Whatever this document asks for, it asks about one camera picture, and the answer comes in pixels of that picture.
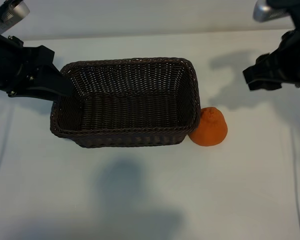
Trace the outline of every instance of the woven basket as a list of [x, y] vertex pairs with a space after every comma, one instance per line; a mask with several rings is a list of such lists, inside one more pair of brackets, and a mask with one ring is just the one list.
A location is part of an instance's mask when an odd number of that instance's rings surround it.
[[50, 129], [81, 147], [179, 144], [199, 124], [198, 81], [186, 59], [79, 61], [61, 73], [75, 90], [53, 103]]

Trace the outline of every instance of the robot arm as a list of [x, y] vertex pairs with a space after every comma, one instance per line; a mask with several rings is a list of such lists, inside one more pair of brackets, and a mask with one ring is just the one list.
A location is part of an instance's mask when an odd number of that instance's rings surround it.
[[28, 13], [22, 0], [6, 0], [0, 6], [0, 90], [9, 97], [51, 101], [70, 96], [73, 84], [53, 65], [55, 52], [45, 46], [23, 47], [17, 37], [1, 35]]
[[260, 56], [255, 65], [243, 71], [251, 91], [280, 89], [282, 83], [300, 88], [300, 0], [259, 0], [253, 18], [265, 22], [289, 15], [295, 30], [282, 36], [277, 50]]

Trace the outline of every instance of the basket rim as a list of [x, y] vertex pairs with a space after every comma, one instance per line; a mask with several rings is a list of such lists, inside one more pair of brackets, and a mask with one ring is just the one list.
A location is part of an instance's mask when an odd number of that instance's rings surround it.
[[70, 130], [62, 129], [58, 124], [58, 101], [53, 102], [51, 115], [50, 115], [50, 130], [53, 134], [61, 138], [75, 138], [82, 139], [88, 137], [96, 136], [110, 136], [110, 135], [143, 135], [143, 134], [166, 134], [166, 135], [175, 135], [175, 134], [189, 134], [194, 131], [200, 121], [200, 98], [199, 98], [199, 89], [198, 89], [198, 80], [196, 71], [192, 63], [185, 59], [179, 57], [139, 57], [139, 58], [125, 58], [118, 60], [90, 60], [90, 61], [77, 61], [65, 65], [61, 72], [66, 74], [70, 69], [74, 67], [86, 67], [87, 65], [93, 66], [102, 66], [102, 65], [112, 65], [117, 64], [140, 64], [144, 63], [176, 63], [178, 62], [181, 65], [184, 65], [190, 75], [192, 91], [194, 95], [193, 103], [193, 114], [191, 116], [191, 121], [185, 126], [176, 126], [176, 127], [129, 127], [129, 128], [111, 128], [111, 129], [79, 129], [79, 130]]

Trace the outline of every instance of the orange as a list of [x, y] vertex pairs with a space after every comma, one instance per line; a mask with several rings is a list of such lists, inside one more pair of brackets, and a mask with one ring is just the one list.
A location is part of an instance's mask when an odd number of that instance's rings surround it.
[[227, 136], [228, 127], [221, 111], [215, 107], [201, 109], [198, 128], [189, 134], [190, 139], [200, 146], [220, 144]]

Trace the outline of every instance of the dark brown basket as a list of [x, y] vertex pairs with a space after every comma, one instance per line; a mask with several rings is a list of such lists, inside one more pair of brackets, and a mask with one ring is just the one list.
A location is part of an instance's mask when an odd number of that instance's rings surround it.
[[53, 103], [51, 132], [85, 148], [181, 143], [199, 124], [196, 72], [183, 58], [79, 61], [75, 90]]

